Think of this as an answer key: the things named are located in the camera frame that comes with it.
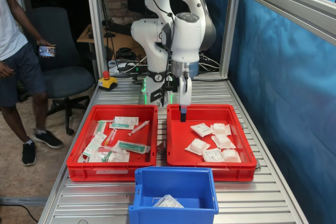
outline black sneaker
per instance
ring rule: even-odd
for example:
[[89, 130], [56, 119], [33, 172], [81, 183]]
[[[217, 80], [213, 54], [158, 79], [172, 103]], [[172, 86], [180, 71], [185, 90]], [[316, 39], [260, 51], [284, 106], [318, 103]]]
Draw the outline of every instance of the black sneaker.
[[31, 144], [23, 144], [22, 151], [22, 163], [25, 166], [34, 165], [36, 161], [35, 158], [35, 144], [32, 142]]
[[35, 131], [35, 141], [45, 143], [50, 148], [59, 149], [64, 146], [64, 143], [55, 137], [50, 131], [46, 131], [46, 133], [37, 133]]

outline dark shorts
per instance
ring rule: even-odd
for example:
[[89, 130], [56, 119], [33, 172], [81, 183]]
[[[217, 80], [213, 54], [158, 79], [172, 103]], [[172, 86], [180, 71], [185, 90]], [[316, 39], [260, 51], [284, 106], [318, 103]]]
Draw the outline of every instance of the dark shorts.
[[25, 44], [17, 53], [3, 60], [15, 74], [0, 79], [0, 107], [12, 107], [17, 102], [17, 81], [31, 93], [43, 93], [46, 85], [36, 54], [30, 43]]

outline man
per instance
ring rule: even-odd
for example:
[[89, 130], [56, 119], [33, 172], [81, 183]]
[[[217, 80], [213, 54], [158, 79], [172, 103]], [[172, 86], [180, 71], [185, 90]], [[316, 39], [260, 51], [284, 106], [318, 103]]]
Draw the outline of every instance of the man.
[[36, 39], [38, 45], [51, 44], [33, 27], [16, 0], [0, 0], [0, 109], [9, 127], [24, 142], [22, 162], [28, 166], [35, 163], [35, 144], [27, 136], [16, 110], [18, 79], [33, 96], [34, 140], [51, 148], [61, 148], [63, 143], [45, 129], [48, 100], [43, 74], [33, 47], [19, 31], [14, 19]]

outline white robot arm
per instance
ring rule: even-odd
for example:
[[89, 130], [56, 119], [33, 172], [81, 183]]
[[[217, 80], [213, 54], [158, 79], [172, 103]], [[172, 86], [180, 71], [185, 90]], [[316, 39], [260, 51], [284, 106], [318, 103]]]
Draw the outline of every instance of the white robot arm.
[[[169, 0], [145, 0], [146, 7], [158, 15], [158, 19], [142, 19], [132, 25], [132, 36], [139, 42], [148, 58], [148, 76], [144, 93], [151, 102], [160, 98], [154, 94], [164, 90], [167, 76], [167, 60], [170, 51], [172, 74], [179, 78], [181, 115], [191, 104], [191, 79], [198, 74], [199, 50], [208, 49], [215, 41], [216, 29], [208, 14], [204, 0], [183, 0], [190, 13], [172, 13]], [[162, 105], [167, 102], [163, 94]]]

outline hand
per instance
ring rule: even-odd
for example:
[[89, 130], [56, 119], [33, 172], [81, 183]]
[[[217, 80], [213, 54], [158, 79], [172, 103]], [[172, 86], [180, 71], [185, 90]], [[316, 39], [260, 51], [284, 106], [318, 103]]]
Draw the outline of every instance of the hand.
[[54, 47], [55, 44], [51, 44], [48, 41], [44, 40], [44, 39], [39, 39], [36, 41], [38, 46], [46, 46], [46, 47]]
[[6, 63], [0, 61], [0, 79], [8, 78], [14, 74], [14, 70], [7, 66]]

